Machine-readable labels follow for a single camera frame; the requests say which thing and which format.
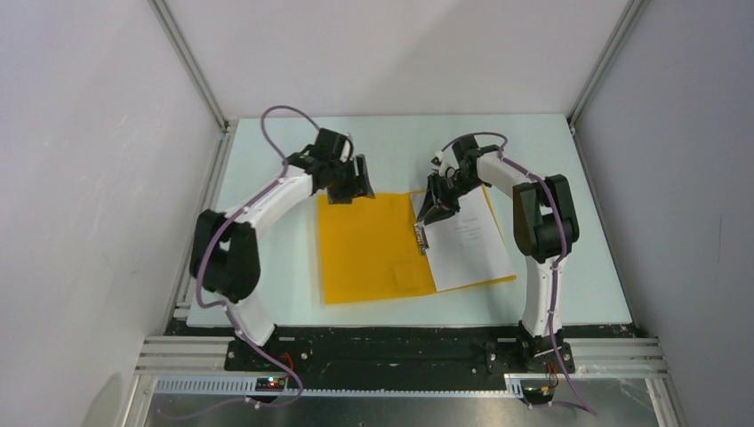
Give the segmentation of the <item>metal folder clip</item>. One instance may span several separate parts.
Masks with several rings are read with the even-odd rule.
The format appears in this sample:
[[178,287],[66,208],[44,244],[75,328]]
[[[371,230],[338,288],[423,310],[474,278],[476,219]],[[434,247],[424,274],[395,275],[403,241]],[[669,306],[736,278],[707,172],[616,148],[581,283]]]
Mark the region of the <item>metal folder clip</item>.
[[414,226],[414,234],[416,236],[417,240],[417,246],[419,247],[419,251],[421,255],[425,255],[427,253],[427,250],[429,249],[429,243],[426,236],[426,231],[422,224],[415,223]]

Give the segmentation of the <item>yellow plastic folder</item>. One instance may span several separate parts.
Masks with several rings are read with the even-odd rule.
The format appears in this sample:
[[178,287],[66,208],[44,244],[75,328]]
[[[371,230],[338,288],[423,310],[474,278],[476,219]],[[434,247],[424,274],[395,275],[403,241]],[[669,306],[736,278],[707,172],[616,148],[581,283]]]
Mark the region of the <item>yellow plastic folder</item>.
[[327,304],[439,294],[414,234],[424,194],[379,193],[350,205],[317,201],[318,248]]

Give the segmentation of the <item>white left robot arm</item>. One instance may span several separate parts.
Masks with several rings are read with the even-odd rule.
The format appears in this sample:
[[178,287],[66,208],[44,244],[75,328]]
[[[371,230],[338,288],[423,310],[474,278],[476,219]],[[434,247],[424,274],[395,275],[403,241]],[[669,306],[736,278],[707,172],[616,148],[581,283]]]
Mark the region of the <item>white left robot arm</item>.
[[365,156],[354,152],[348,134],[321,128],[313,143],[284,157],[282,169],[242,205],[197,217],[189,273],[197,282],[197,304],[221,307],[236,334],[249,341],[246,358],[260,370],[281,355],[269,338],[276,324],[261,301],[260,238],[289,210],[319,191],[331,204],[373,197]]

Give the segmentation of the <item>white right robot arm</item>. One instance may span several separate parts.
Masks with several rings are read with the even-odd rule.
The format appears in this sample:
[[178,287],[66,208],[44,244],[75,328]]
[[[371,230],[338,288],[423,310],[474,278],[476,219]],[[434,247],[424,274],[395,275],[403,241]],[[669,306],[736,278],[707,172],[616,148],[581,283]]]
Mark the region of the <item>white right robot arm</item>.
[[[552,355],[563,356],[559,294],[580,226],[564,175],[541,176],[507,156],[502,145],[479,146],[479,135],[463,134],[436,152],[416,220],[429,226],[452,218],[461,210],[461,197],[482,186],[510,198],[515,243],[528,268],[517,362],[535,372],[549,364]],[[454,164],[446,149],[453,152]]]

